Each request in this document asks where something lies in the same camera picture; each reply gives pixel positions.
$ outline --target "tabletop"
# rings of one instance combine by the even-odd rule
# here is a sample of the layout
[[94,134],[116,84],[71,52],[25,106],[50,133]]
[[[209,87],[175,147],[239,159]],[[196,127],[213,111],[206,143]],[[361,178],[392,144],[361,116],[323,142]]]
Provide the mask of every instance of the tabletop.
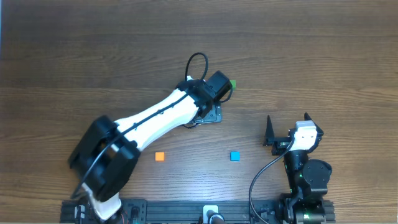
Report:
[[[274,158],[267,115],[285,136],[308,112],[325,132],[310,156],[333,167],[336,220],[396,222],[397,11],[387,0],[3,0],[0,221],[57,222],[78,183],[68,156],[91,122],[156,104],[204,52],[209,74],[236,80],[223,121],[153,142],[122,197],[247,200]],[[198,78],[203,61],[192,66]],[[288,191],[278,162],[253,197]]]

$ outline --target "wood grain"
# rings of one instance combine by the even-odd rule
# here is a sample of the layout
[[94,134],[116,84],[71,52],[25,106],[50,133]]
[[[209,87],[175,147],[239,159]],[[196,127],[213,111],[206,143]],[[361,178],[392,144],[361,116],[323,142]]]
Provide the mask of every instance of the wood grain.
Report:
[[[247,200],[272,159],[266,116],[286,135],[309,112],[325,131],[311,156],[333,166],[336,219],[397,221],[397,1],[3,0],[2,9],[0,222],[57,222],[78,182],[67,158],[90,123],[166,97],[197,51],[209,73],[237,80],[223,122],[151,144],[123,197]],[[194,60],[191,74],[201,66]],[[258,180],[255,198],[288,191],[282,166]]]

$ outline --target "blue cube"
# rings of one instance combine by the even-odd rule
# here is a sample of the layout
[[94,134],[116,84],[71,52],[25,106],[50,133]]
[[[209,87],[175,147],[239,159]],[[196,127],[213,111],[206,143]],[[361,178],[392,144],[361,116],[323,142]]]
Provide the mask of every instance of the blue cube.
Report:
[[240,161],[241,160],[241,155],[238,151],[232,151],[231,152],[231,161]]

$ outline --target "small block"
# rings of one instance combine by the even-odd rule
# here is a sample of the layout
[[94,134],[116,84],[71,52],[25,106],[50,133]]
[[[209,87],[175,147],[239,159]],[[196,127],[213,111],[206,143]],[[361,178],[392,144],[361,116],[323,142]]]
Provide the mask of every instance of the small block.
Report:
[[164,152],[155,152],[155,161],[164,161]]
[[241,155],[238,151],[231,152],[231,161],[240,161]]
[[236,80],[230,80],[231,84],[232,84],[232,89],[236,89]]

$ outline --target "orange cube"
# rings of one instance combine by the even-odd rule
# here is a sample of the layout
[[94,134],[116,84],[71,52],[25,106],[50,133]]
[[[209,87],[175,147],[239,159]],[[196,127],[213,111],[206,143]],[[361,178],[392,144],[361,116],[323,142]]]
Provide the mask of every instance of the orange cube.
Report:
[[155,152],[155,161],[164,161],[164,152]]

